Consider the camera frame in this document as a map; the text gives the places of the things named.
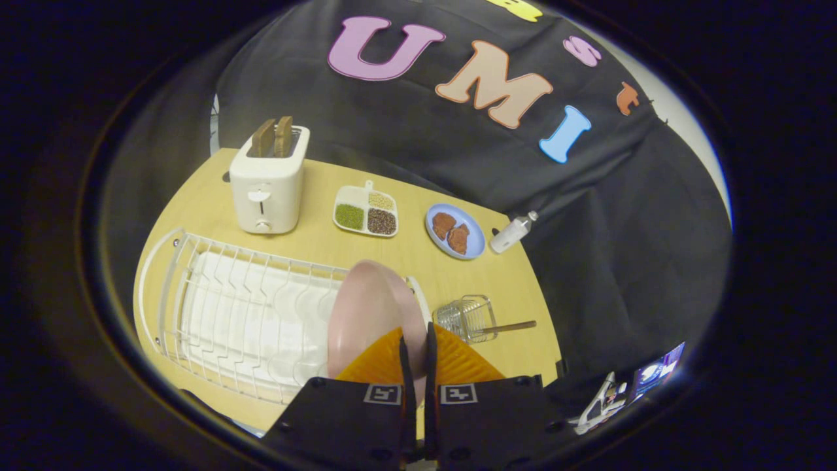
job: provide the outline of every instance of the felt letter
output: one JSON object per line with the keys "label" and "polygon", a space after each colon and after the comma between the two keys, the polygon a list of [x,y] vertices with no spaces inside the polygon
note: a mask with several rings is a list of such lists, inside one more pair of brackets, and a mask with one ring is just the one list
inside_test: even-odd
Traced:
{"label": "felt letter", "polygon": [[506,80],[509,55],[485,41],[474,41],[471,45],[474,47],[474,55],[453,80],[436,86],[436,94],[457,103],[465,103],[470,99],[468,89],[476,83],[474,108],[481,110],[502,100],[488,111],[488,116],[505,127],[516,129],[520,126],[523,113],[538,98],[552,93],[552,85],[538,74]]}
{"label": "felt letter", "polygon": [[537,23],[537,17],[542,16],[541,10],[533,7],[529,3],[523,2],[523,0],[488,0],[491,3],[494,3],[498,7],[503,7],[509,11],[509,13],[516,15],[519,18],[523,18],[526,21],[531,21],[533,23]]}
{"label": "felt letter", "polygon": [[379,29],[389,28],[389,20],[376,17],[352,17],[343,21],[343,32],[331,47],[328,65],[336,72],[361,80],[392,80],[407,72],[422,52],[434,41],[444,41],[444,34],[433,28],[408,24],[407,38],[393,57],[383,64],[370,64],[361,52]]}
{"label": "felt letter", "polygon": [[567,113],[564,121],[561,122],[561,125],[558,126],[558,129],[550,138],[541,139],[540,144],[541,150],[558,163],[567,162],[567,152],[569,152],[570,147],[573,146],[582,132],[592,127],[590,120],[572,106],[565,106],[564,112]]}
{"label": "felt letter", "polygon": [[590,67],[595,67],[602,59],[601,53],[591,46],[590,43],[577,36],[570,36],[569,39],[564,39],[564,49],[576,56],[576,59],[581,60],[582,64]]}
{"label": "felt letter", "polygon": [[630,116],[630,104],[633,103],[634,106],[639,106],[639,94],[637,94],[634,87],[631,85],[622,82],[622,91],[616,95],[616,106],[619,107],[619,111],[622,112],[625,116]]}

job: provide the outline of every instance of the toaster lever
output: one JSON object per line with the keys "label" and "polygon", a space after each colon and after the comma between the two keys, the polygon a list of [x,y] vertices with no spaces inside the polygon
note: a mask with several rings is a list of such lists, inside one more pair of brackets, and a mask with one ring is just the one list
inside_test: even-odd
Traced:
{"label": "toaster lever", "polygon": [[262,201],[265,201],[268,198],[270,198],[270,192],[268,191],[258,190],[247,192],[247,199],[253,201],[254,203],[261,203]]}

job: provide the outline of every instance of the meat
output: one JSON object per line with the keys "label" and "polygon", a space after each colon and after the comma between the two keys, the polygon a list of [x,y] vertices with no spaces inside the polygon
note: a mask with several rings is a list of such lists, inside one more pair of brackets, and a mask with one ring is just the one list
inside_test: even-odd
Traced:
{"label": "meat", "polygon": [[454,252],[464,255],[468,251],[468,234],[470,230],[464,224],[451,229],[448,233],[448,245]]}
{"label": "meat", "polygon": [[454,216],[452,215],[447,213],[436,213],[436,215],[433,216],[433,232],[441,241],[448,236],[448,231],[453,229],[455,225],[456,219],[454,219]]}

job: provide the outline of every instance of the small white bottle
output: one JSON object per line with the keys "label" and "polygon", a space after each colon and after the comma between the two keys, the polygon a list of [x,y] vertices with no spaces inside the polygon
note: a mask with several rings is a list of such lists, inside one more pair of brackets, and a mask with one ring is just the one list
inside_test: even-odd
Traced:
{"label": "small white bottle", "polygon": [[496,253],[503,253],[506,249],[514,245],[515,242],[528,234],[531,230],[531,223],[536,220],[537,213],[535,211],[529,211],[529,215],[515,218],[504,230],[501,230],[499,234],[495,235],[494,239],[491,239],[491,250]]}

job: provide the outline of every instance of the green beans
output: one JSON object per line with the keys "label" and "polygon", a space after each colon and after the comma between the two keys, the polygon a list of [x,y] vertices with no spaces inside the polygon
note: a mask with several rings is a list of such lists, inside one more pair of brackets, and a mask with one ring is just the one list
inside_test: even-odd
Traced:
{"label": "green beans", "polygon": [[334,210],[334,220],[349,229],[363,230],[363,209],[351,204],[338,204]]}

